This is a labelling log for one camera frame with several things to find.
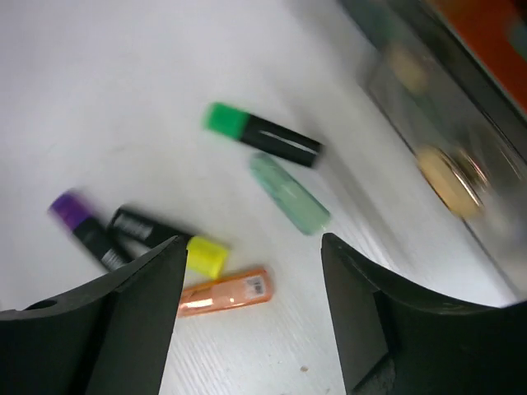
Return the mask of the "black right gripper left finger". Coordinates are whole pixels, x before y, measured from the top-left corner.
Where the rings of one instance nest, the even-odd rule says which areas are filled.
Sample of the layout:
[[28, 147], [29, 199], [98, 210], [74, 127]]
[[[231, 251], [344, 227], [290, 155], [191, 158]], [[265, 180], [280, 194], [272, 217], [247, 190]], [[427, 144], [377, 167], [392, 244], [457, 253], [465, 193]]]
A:
[[187, 251], [172, 238], [120, 269], [1, 313], [3, 394], [157, 394]]

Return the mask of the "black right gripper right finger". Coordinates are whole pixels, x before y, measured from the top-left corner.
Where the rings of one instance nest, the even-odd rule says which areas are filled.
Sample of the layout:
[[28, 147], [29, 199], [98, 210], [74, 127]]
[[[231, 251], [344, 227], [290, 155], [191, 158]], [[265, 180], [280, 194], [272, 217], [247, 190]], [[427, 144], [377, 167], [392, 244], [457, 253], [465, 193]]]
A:
[[443, 295], [332, 233], [321, 258], [347, 393], [525, 393], [525, 303], [496, 308]]

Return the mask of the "yellow cap black highlighter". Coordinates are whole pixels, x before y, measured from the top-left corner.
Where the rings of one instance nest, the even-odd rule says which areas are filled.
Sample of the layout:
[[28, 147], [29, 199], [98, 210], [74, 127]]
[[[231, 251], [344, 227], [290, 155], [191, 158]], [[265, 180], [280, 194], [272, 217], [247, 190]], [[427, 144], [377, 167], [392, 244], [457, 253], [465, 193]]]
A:
[[215, 240], [189, 233], [135, 207], [123, 205], [113, 214], [108, 230], [153, 249], [170, 238], [184, 242], [187, 267], [210, 279], [222, 274], [229, 250]]

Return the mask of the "amber drawer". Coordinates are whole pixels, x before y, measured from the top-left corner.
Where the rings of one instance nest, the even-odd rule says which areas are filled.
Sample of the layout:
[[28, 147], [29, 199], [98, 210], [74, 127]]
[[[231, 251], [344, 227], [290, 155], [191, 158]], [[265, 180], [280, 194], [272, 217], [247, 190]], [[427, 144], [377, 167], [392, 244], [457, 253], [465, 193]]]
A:
[[426, 50], [388, 44], [366, 86], [438, 198], [525, 295], [524, 161]]

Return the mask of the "green cap black highlighter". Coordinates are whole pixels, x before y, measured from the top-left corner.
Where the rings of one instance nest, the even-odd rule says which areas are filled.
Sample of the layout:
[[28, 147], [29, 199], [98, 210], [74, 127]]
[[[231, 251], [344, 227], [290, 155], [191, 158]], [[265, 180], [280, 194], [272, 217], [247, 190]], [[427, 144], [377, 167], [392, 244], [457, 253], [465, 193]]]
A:
[[289, 128], [222, 102], [208, 106], [203, 123], [209, 131], [308, 168], [315, 165], [324, 147]]

